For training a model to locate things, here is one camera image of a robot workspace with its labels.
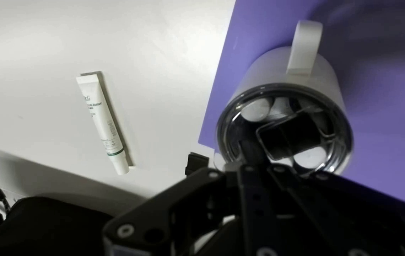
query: white mug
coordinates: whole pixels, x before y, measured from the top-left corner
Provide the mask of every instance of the white mug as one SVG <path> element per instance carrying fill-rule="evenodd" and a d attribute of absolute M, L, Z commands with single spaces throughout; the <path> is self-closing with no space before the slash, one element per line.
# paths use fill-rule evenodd
<path fill-rule="evenodd" d="M 293 146 L 287 146 L 284 147 L 286 153 L 291 151 L 295 154 L 291 159 L 283 156 L 277 163 L 300 169 L 304 166 L 303 170 L 305 171 L 322 170 L 337 174 L 345 169 L 352 150 L 352 133 L 344 114 L 344 102 L 335 73 L 330 63 L 317 53 L 321 35 L 322 26 L 320 23 L 300 22 L 291 48 L 270 50 L 249 68 L 217 124 L 219 149 L 227 163 L 234 163 L 240 157 L 237 143 L 246 130 L 237 129 L 240 127 L 239 124 L 246 124 L 247 130 L 250 130 L 247 133 L 256 133 L 268 159 L 277 160 L 267 150 L 268 141 L 273 141 L 276 137 L 264 140 L 260 133 L 271 129 L 288 132 L 298 124 L 295 119 L 303 119 L 301 113 L 308 113 L 310 119 L 304 117 L 308 122 L 305 122 L 307 124 L 311 124 L 310 120 L 324 113 L 321 114 L 327 120 L 322 122 L 327 123 L 324 126 L 334 127 L 330 130 L 330 133 L 332 132 L 330 134 L 331 139 L 325 137 L 320 127 L 313 126 L 314 130 L 321 133 L 320 137 L 324 147 L 314 146 L 303 151 L 303 154 L 291 150 Z M 291 103 L 295 102 L 298 112 L 294 112 L 291 107 Z"/>

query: purple surface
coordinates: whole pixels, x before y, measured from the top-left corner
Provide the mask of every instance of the purple surface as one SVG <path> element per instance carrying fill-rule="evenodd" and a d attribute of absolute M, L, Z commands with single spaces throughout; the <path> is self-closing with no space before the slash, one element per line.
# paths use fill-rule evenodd
<path fill-rule="evenodd" d="M 355 149 L 345 176 L 405 200 L 405 0 L 237 0 L 200 133 L 216 123 L 247 68 L 291 43 L 298 21 L 324 25 L 321 55 L 337 72 Z"/>

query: white tube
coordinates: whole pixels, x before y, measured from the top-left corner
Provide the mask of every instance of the white tube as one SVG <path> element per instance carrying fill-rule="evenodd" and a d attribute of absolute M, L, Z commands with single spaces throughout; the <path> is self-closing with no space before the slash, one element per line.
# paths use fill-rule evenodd
<path fill-rule="evenodd" d="M 105 147 L 106 156 L 114 164 L 118 176 L 124 176 L 129 171 L 129 163 L 126 160 L 125 147 L 121 143 L 116 126 L 106 106 L 102 87 L 97 73 L 81 75 L 77 77 L 77 85 L 82 92 L 85 103 L 89 109 L 91 119 L 98 130 L 101 141 Z"/>

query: white table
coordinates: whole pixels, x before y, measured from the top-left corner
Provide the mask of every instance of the white table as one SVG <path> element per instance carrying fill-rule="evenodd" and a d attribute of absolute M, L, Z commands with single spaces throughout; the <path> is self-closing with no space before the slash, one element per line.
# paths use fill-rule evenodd
<path fill-rule="evenodd" d="M 190 151 L 210 153 L 197 137 L 233 5 L 0 2 L 0 187 L 16 198 L 101 200 L 119 194 L 102 184 L 152 197 L 182 180 Z M 136 163 L 125 177 L 106 160 L 81 99 L 75 77 L 85 72 L 105 76 Z"/>

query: screw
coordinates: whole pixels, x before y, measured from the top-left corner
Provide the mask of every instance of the screw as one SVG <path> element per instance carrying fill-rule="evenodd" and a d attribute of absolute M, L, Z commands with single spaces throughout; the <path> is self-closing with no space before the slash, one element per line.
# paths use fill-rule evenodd
<path fill-rule="evenodd" d="M 277 256 L 277 254 L 271 248 L 260 248 L 257 256 Z"/>
<path fill-rule="evenodd" d="M 317 174 L 315 178 L 320 181 L 328 181 L 330 180 L 330 177 L 327 174 L 322 174 L 322 173 Z"/>
<path fill-rule="evenodd" d="M 362 250 L 354 248 L 348 251 L 348 256 L 369 256 L 369 254 L 364 252 Z"/>
<path fill-rule="evenodd" d="M 133 234 L 133 227 L 132 225 L 122 225 L 116 231 L 116 235 L 121 240 L 126 240 L 126 238 L 132 237 L 132 234 Z"/>
<path fill-rule="evenodd" d="M 219 176 L 219 173 L 210 173 L 207 177 L 212 178 L 212 180 L 216 180 L 216 178 L 219 178 L 220 176 Z"/>

